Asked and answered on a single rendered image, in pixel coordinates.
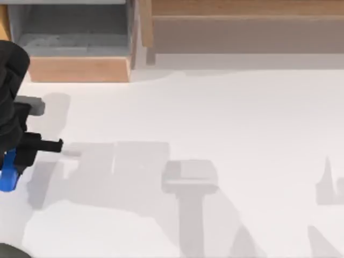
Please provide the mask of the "pale wooden drawer front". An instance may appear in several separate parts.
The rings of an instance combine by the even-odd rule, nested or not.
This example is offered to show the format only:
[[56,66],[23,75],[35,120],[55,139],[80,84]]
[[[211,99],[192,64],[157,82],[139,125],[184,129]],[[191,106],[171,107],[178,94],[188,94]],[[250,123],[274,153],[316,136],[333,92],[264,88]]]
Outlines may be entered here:
[[131,58],[31,57],[29,75],[39,83],[99,83],[130,81]]

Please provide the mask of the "wooden cupboard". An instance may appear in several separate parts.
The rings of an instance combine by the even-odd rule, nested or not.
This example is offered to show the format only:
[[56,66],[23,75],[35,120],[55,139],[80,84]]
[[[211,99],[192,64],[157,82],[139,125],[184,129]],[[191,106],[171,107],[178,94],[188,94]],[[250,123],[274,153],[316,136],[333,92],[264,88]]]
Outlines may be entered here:
[[8,7],[0,4],[0,40],[11,40]]

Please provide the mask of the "blue stapler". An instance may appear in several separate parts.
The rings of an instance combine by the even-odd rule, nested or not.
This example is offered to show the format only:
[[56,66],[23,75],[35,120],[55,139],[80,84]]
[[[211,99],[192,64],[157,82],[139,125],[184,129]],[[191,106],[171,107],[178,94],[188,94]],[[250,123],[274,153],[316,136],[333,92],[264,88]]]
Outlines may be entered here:
[[0,191],[12,192],[15,190],[19,174],[15,167],[16,149],[12,149],[4,155],[0,169]]

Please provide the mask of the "wooden open shelf unit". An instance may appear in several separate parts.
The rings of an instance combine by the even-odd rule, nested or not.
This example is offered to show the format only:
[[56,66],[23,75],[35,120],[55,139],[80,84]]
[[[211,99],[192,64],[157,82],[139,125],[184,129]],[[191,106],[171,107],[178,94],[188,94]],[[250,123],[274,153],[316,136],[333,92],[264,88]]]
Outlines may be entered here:
[[137,0],[147,62],[159,54],[344,54],[344,0]]

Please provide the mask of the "dark grey rounded object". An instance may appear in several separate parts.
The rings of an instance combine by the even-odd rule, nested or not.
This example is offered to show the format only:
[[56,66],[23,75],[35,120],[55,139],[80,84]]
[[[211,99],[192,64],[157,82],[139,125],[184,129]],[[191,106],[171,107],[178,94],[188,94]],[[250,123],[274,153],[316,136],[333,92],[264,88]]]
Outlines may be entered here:
[[0,258],[32,258],[25,251],[6,243],[0,243]]

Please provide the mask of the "drawer with grey pierced inside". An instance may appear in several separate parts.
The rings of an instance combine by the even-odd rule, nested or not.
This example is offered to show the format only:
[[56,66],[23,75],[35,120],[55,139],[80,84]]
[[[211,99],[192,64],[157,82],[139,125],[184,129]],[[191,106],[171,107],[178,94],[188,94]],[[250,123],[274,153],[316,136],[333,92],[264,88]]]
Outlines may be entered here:
[[11,40],[31,57],[132,59],[134,0],[0,0]]

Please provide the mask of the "pale grey rounded box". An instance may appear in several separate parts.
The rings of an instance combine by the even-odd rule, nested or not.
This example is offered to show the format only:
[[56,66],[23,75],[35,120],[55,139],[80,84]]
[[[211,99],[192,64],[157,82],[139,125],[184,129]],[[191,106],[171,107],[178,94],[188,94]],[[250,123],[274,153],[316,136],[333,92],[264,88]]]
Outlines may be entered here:
[[39,97],[17,96],[15,103],[29,104],[29,115],[42,116],[45,112],[45,102]]

